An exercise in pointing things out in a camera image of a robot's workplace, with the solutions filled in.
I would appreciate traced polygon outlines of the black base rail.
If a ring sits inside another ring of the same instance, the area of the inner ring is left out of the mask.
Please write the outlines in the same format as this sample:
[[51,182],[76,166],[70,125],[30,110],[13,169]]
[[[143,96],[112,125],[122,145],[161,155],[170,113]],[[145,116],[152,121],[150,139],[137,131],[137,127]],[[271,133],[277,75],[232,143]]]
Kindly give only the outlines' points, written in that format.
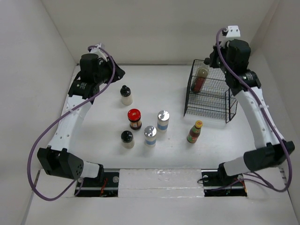
[[216,169],[105,169],[104,180],[80,179],[77,197],[201,198],[247,196],[239,175],[221,181]]

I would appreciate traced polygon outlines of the black cap shaker near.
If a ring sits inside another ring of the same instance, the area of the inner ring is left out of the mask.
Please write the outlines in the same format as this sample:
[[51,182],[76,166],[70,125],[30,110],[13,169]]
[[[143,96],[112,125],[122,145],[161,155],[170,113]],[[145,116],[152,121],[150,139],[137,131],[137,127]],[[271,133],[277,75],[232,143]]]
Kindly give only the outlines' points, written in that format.
[[121,133],[122,146],[126,149],[131,149],[135,145],[133,133],[129,130],[125,130]]

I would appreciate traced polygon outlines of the black cap shaker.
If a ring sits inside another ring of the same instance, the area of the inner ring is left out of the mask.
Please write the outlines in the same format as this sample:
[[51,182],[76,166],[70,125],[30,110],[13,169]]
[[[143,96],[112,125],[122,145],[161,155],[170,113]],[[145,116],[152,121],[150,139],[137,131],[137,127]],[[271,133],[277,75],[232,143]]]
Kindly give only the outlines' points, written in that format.
[[131,105],[133,102],[133,98],[131,95],[131,89],[123,85],[122,88],[120,89],[120,94],[121,94],[121,101],[124,105]]
[[122,146],[126,149],[131,149],[135,145],[133,133],[129,130],[125,130],[121,133]]

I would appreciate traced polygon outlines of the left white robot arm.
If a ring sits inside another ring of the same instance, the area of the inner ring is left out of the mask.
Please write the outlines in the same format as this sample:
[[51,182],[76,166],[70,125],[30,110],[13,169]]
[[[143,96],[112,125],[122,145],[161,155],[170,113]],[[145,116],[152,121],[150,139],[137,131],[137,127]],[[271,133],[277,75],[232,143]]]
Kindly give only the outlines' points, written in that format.
[[103,165],[84,161],[72,151],[84,117],[93,105],[93,97],[100,92],[99,86],[116,82],[124,75],[125,71],[114,61],[97,53],[81,56],[80,71],[67,94],[67,116],[59,122],[47,147],[37,152],[46,174],[71,180],[87,178],[94,186],[104,182]]

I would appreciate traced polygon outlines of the tall dark sauce bottle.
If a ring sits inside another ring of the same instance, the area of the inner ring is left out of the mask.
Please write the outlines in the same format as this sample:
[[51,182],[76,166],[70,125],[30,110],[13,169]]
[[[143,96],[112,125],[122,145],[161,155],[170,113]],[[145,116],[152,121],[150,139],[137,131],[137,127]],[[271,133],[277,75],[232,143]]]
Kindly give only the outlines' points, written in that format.
[[193,93],[199,93],[201,91],[202,86],[209,75],[209,65],[210,58],[205,58],[203,64],[198,68],[194,81],[191,85],[191,91]]

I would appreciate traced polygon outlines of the yellow cap chili sauce bottle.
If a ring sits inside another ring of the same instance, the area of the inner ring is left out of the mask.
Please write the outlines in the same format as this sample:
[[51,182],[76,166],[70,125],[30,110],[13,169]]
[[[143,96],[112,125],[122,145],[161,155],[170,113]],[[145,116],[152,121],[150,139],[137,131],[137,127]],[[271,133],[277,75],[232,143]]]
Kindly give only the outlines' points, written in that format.
[[194,126],[190,129],[189,134],[187,135],[187,141],[189,143],[196,143],[198,137],[200,136],[201,129],[203,126],[203,122],[201,120],[197,120]]

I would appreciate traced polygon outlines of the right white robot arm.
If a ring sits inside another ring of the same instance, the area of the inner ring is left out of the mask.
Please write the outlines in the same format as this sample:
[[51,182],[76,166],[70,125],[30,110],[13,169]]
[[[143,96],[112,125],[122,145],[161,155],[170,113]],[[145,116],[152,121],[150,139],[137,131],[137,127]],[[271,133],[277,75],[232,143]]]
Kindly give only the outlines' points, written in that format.
[[281,165],[295,149],[275,127],[263,99],[260,80],[248,69],[251,49],[246,41],[234,39],[221,46],[217,41],[210,54],[210,67],[220,68],[225,82],[242,107],[250,125],[255,149],[242,157],[221,163],[217,172],[219,183],[226,185],[235,175],[256,172]]

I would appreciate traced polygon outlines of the black cap shaker far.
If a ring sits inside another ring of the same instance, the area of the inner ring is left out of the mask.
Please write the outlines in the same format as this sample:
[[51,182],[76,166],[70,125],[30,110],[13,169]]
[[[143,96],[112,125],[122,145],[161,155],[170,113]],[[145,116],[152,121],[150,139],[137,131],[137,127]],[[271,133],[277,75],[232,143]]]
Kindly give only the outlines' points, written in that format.
[[131,105],[133,102],[133,98],[131,95],[131,89],[123,85],[122,88],[120,89],[120,94],[121,94],[121,101],[124,105]]

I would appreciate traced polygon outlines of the silver cap blue label shaker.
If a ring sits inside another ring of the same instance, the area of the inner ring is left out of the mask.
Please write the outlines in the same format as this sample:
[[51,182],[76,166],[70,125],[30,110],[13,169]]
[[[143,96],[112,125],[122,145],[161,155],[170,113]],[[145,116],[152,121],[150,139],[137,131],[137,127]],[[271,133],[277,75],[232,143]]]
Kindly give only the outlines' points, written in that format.
[[169,125],[170,114],[168,111],[161,110],[157,115],[157,130],[166,133]]
[[156,145],[157,129],[154,126],[147,126],[144,129],[145,144],[150,147]]

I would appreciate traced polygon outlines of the red lid sauce jar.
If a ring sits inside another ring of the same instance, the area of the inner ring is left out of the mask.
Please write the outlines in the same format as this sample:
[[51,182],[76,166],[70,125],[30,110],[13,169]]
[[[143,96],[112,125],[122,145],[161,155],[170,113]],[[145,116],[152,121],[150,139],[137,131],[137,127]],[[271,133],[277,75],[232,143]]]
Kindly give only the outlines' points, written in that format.
[[133,130],[139,130],[141,128],[141,112],[138,109],[130,109],[127,113],[127,118]]

